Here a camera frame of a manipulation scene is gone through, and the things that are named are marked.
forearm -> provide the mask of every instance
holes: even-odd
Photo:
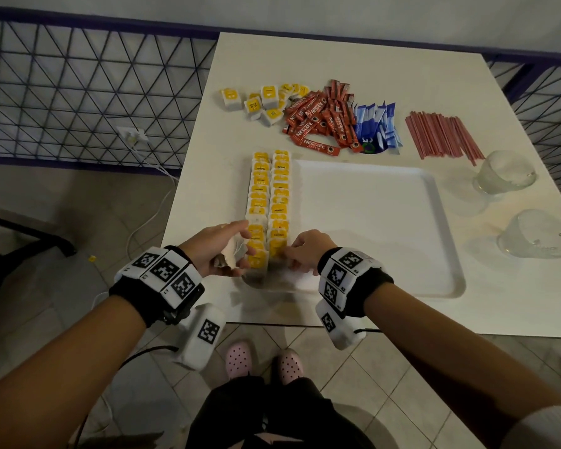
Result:
[[[0,380],[0,447],[62,447],[90,411],[145,324],[111,296]]]
[[[487,447],[532,412],[561,405],[533,372],[393,284],[380,286],[364,309]]]

wristband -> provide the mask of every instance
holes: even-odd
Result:
[[[366,298],[383,283],[394,283],[377,260],[347,247],[328,250],[318,262],[318,273],[318,292],[337,314],[350,317],[366,316]]]
[[[115,275],[110,295],[129,301],[147,327],[177,324],[203,294],[202,276],[178,247],[151,247]]]

person's right arm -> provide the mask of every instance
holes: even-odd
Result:
[[[335,247],[327,234],[310,230],[285,254],[293,270],[316,273],[322,255]],[[396,285],[378,287],[364,310],[488,448],[498,448],[524,417],[561,405],[561,396],[531,370]]]

gray wall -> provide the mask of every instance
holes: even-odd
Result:
[[[561,0],[0,0],[214,27],[561,52]]]

glass cup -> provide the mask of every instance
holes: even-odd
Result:
[[[493,151],[485,159],[474,185],[490,195],[525,189],[536,181],[536,171],[523,156]]]
[[[561,221],[542,210],[524,210],[511,219],[496,244],[515,257],[561,258]]]

